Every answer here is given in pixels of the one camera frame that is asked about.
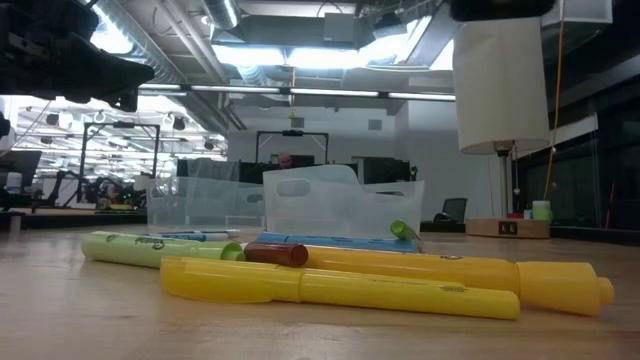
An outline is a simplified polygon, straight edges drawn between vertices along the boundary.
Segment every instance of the lamp base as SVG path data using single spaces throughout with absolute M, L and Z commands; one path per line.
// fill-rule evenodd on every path
M 471 236 L 516 239 L 548 239 L 549 222 L 526 219 L 467 219 L 465 232 Z

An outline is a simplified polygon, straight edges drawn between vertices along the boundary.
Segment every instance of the desk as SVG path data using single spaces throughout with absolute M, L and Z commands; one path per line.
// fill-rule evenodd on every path
M 605 307 L 599 318 L 526 309 L 512 322 L 316 304 L 185 300 L 162 291 L 158 270 L 85 262 L 80 243 L 89 231 L 34 230 L 23 231 L 19 239 L 0 239 L 0 358 L 640 357 L 636 247 L 422 234 L 424 248 L 433 254 L 589 261 L 616 286 L 615 305 Z

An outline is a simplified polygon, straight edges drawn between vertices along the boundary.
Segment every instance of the office chair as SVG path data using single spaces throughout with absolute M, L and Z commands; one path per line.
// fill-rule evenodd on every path
M 442 206 L 442 212 L 433 218 L 434 223 L 464 223 L 464 215 L 467 210 L 467 198 L 446 199 Z

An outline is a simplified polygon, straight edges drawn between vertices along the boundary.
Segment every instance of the computer monitor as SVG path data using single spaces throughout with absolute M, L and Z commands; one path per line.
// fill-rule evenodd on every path
M 31 186 L 42 151 L 9 151 L 0 157 L 0 171 L 22 174 L 22 187 Z

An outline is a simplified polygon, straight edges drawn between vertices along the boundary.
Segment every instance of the green highlighter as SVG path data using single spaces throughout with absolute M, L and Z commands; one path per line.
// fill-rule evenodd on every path
M 391 233 L 399 240 L 420 240 L 418 234 L 402 220 L 394 220 L 391 223 Z
M 244 261 L 240 244 L 231 241 L 199 242 L 96 231 L 82 243 L 87 258 L 120 264 L 160 268 L 164 256 L 188 256 Z

